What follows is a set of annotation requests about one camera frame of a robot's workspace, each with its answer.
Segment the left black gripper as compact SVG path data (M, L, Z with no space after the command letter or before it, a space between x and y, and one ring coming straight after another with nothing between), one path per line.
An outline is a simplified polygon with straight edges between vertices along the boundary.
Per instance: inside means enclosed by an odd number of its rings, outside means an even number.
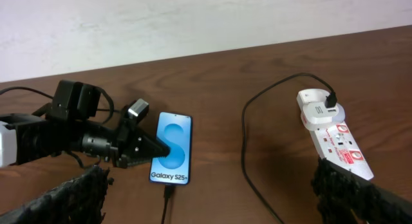
M170 152L171 148L163 141L139 128L135 120L122 116L114 132L109 156L113 167L126 169L153 158L166 157Z

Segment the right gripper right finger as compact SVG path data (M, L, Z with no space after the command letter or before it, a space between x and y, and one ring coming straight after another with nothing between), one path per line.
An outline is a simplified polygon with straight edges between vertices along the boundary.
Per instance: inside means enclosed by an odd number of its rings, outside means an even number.
M376 186L325 158L311 181L325 224L411 224L411 202Z

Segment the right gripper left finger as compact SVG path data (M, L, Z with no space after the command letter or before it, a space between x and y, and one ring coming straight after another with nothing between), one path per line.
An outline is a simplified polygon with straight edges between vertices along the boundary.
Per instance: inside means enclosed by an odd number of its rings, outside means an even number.
M94 166L19 208L1 215L1 224L101 224L102 207L114 179Z

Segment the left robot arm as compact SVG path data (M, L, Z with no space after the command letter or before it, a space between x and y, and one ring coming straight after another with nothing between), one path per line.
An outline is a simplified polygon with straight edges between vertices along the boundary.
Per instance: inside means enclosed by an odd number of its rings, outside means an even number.
M50 102L33 113L1 115L1 167L61 153L81 168L79 153L123 169L166 157L170 147L139 127L148 111L143 99L118 111L101 87L61 80Z

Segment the blue Galaxy smartphone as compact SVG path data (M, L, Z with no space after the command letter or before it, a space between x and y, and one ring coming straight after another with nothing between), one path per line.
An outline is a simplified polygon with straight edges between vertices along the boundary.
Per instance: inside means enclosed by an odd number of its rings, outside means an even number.
M156 139L170 148L167 156L153 158L149 181L187 185L191 179L192 117L161 112Z

